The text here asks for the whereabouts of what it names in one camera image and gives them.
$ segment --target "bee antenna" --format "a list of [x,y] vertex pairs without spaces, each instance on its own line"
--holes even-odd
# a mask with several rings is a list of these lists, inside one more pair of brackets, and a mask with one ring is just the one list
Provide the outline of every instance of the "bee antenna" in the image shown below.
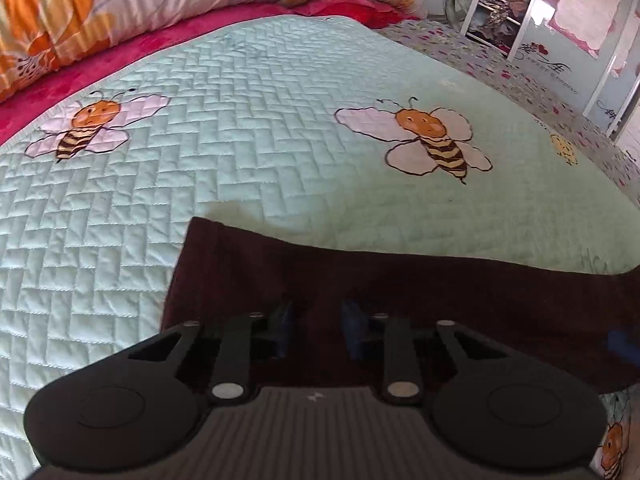
[[129,92],[135,92],[136,90],[137,88],[129,88],[129,90],[125,90],[124,92],[120,92],[119,94],[114,95],[112,100],[115,101],[116,97],[120,97],[121,95],[128,94]]
[[398,108],[402,108],[398,103],[396,103],[395,101],[392,101],[391,99],[376,99],[376,101],[378,101],[379,103],[393,103],[395,104]]

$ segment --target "dark brown fabric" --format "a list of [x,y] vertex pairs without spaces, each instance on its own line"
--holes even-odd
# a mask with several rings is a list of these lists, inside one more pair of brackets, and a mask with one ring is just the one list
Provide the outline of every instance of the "dark brown fabric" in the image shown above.
[[291,300],[290,357],[261,382],[367,384],[348,359],[340,302],[408,316],[415,326],[452,319],[562,368],[600,393],[635,383],[638,370],[606,349],[607,333],[640,324],[640,269],[618,276],[535,269],[473,258],[332,251],[289,244],[194,218],[162,327],[267,310]]

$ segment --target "striped bee body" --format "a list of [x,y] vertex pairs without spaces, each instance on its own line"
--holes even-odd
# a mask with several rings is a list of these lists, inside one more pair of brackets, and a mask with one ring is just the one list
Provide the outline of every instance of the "striped bee body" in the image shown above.
[[68,160],[76,153],[84,150],[102,126],[102,124],[97,126],[76,126],[69,130],[58,143],[56,163],[61,160]]
[[464,178],[466,177],[468,165],[462,150],[454,140],[447,136],[437,139],[420,137],[420,143],[438,167],[458,178],[462,184],[465,183]]

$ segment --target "bee wing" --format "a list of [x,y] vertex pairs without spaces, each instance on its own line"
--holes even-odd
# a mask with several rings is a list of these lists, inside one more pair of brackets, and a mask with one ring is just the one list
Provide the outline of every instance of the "bee wing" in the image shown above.
[[120,105],[119,113],[109,122],[110,128],[121,128],[140,119],[154,115],[169,104],[169,98],[161,95],[137,97]]
[[356,134],[363,134],[377,140],[414,140],[415,134],[405,130],[396,115],[376,108],[341,108],[335,114],[335,120],[344,124]]
[[469,140],[473,136],[471,124],[462,115],[446,108],[437,108],[429,114],[438,119],[447,129],[447,135],[453,140]]
[[71,119],[81,108],[79,102],[75,102],[69,106],[62,108],[48,121],[42,123],[40,130],[48,134],[58,134],[71,128]]
[[494,166],[480,150],[474,148],[471,144],[457,140],[456,146],[460,148],[462,156],[465,158],[465,162],[470,167],[476,168],[480,171],[489,171]]
[[112,152],[118,146],[129,140],[129,134],[111,128],[102,128],[85,148],[88,152],[106,153]]
[[410,175],[431,173],[438,165],[418,139],[392,147],[385,155],[386,163]]
[[61,134],[48,135],[42,139],[36,140],[27,146],[27,149],[24,150],[24,154],[31,158],[35,158],[40,155],[45,155],[46,153],[55,152],[58,147],[58,143],[65,135],[66,132],[62,132]]

